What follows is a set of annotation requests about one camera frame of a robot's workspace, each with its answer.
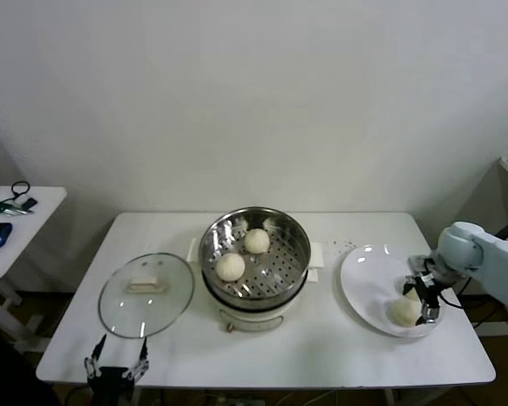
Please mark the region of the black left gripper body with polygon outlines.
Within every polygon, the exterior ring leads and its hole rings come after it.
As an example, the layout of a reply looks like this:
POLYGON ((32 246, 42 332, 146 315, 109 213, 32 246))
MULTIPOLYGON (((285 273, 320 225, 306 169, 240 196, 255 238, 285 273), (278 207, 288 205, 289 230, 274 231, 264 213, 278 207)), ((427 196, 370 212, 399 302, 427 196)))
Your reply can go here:
POLYGON ((125 367, 102 367, 100 375, 88 376, 92 391, 91 405, 129 405, 135 389, 135 380, 125 367))

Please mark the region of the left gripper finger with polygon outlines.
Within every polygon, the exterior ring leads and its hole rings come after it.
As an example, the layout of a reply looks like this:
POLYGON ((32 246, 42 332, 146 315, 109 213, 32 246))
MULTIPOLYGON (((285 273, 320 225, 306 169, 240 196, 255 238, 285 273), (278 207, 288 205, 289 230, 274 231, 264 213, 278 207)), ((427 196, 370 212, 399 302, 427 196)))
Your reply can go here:
POLYGON ((143 340, 138 360, 125 372, 127 380, 140 380, 149 369, 147 338, 143 340))
POLYGON ((101 368, 99 365, 99 358, 101 356, 103 347, 106 342, 107 335, 104 334, 101 340, 92 350, 90 357, 85 357, 84 366, 86 369, 86 375, 88 377, 100 377, 102 375, 101 368))

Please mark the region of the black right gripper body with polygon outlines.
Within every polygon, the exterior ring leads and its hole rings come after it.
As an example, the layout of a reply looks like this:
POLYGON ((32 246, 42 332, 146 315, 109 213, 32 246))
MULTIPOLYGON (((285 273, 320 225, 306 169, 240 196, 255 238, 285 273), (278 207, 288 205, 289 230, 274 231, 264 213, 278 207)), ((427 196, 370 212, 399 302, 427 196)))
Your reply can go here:
POLYGON ((417 295, 422 302, 423 312, 439 310, 439 286, 429 272, 416 272, 412 275, 417 295))

